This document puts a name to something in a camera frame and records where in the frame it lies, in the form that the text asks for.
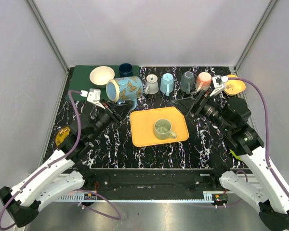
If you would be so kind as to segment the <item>grey-blue faceted mug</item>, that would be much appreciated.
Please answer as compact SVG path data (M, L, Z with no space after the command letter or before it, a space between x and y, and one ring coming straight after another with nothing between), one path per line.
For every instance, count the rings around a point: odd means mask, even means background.
M189 95L193 89L194 83L195 83L194 74L191 71L184 72L180 83L181 91Z

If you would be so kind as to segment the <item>orange-inside blue floral mug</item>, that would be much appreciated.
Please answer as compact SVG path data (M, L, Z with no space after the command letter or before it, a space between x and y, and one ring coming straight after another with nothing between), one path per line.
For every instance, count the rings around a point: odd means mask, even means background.
M106 94L113 102L135 101L143 94L143 83L139 77L120 77L108 81Z

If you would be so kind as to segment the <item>light blue faceted mug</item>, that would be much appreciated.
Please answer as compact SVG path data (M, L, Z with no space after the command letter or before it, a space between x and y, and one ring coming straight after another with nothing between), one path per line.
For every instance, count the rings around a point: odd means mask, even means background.
M174 89L173 75L170 73L165 73L161 79L160 90L162 93L165 93L166 96L168 97L170 93L173 91L173 89Z

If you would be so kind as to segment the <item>pink mug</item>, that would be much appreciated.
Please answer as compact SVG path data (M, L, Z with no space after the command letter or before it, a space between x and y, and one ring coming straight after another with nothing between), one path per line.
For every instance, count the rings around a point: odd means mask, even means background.
M212 81L212 76L208 72L201 72L196 79L196 90L208 90Z

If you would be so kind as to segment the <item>pale green mug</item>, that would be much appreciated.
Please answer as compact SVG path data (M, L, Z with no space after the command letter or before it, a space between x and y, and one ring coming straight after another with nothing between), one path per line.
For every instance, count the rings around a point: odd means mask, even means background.
M177 134L172 131L171 122L166 119L159 119L154 124L154 135L159 140L168 138L175 139Z

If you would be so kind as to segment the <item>pale blue-grey mug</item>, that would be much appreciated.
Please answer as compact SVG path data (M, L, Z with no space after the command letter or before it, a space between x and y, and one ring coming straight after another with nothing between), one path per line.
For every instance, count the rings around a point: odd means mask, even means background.
M144 88L144 94L156 94L159 90L158 77L154 74L149 74L146 77L146 84Z

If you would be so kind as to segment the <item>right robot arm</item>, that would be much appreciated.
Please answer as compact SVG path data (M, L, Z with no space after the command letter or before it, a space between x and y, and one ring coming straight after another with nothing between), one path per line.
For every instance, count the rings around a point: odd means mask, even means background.
M265 156L264 142L247 123L251 112L242 98L231 97L224 107L215 104L209 93L200 91L197 97L187 97L171 102L184 116L194 114L212 121L223 135L226 147L234 152L252 171L261 188L258 189L239 178L225 164L215 164L214 176L209 178L210 187L219 191L228 189L252 206L261 221L271 231L289 229L289 185L276 167ZM278 184L279 176L286 190Z

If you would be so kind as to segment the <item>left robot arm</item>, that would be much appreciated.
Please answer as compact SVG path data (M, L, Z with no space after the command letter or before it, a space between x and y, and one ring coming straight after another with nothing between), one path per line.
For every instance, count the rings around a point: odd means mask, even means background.
M14 225L21 228L31 223L47 205L71 191L93 189L95 174L81 159L91 149L90 142L98 138L111 123L121 123L136 107L136 101L102 102L96 119L79 114L68 126L69 134L38 169L19 184L0 189L2 212L8 212Z

